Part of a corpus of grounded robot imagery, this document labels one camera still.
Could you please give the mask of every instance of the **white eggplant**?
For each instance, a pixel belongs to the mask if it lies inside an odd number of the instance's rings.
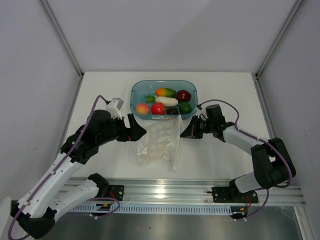
[[[166,96],[158,96],[155,99],[156,103],[162,103],[164,104],[166,107],[173,107],[178,105],[178,100],[173,98],[173,97],[166,97]]]

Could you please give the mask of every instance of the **robotic arm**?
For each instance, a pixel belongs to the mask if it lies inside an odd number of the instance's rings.
[[[47,234],[62,215],[80,203],[108,196],[109,183],[98,173],[90,175],[73,190],[56,196],[66,181],[98,153],[101,145],[113,140],[135,142],[147,133],[132,113],[128,114],[130,128],[125,126],[120,114],[124,102],[120,98],[106,103],[106,110],[95,110],[88,124],[67,138],[55,161],[34,188],[19,201],[12,202],[11,215],[35,239]]]
[[[207,106],[205,110],[207,118],[193,116],[180,137],[202,139],[203,134],[212,134],[220,141],[235,145],[247,152],[252,156],[253,164],[253,172],[231,180],[229,187],[213,187],[214,202],[245,203],[245,197],[252,196],[254,190],[283,187],[278,185],[296,175],[296,169],[280,138],[269,140],[259,138],[243,131],[234,122],[226,122],[218,104]],[[269,157],[275,157],[275,161],[271,162]],[[252,199],[252,202],[257,203],[258,198]]]

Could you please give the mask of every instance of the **clear plastic bag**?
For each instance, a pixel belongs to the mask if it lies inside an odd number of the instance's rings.
[[[176,119],[144,127],[147,134],[132,145],[131,152],[138,165],[169,164],[177,169],[183,138],[180,138],[184,126],[179,115]]]

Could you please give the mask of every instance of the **blue plastic tray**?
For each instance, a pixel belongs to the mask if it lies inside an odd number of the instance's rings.
[[[196,113],[196,105],[198,104],[198,95],[197,95],[197,89],[195,85],[193,85],[191,82],[186,80],[143,80],[137,82],[131,90],[131,97],[130,97],[130,110],[138,116],[141,119],[145,120],[168,120],[168,119],[174,119],[177,118],[178,115],[154,115],[151,114],[151,111],[149,114],[143,115],[139,114],[136,111],[136,106],[139,103],[145,103],[148,104],[149,107],[153,105],[153,103],[146,102],[147,95],[156,95],[157,89],[160,88],[169,88],[173,89],[175,91],[179,90],[186,90],[191,94],[191,100],[189,101],[189,104],[192,107],[192,112],[188,114],[181,114],[182,119],[187,119],[194,115]]]

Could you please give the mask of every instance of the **white wall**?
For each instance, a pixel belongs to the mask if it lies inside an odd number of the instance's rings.
[[[49,0],[84,72],[256,72],[294,2]]]
[[[315,226],[320,223],[320,1],[307,0],[271,64],[262,89],[285,140]]]
[[[1,1],[0,56],[2,201],[22,197],[52,163],[79,79],[36,0]]]

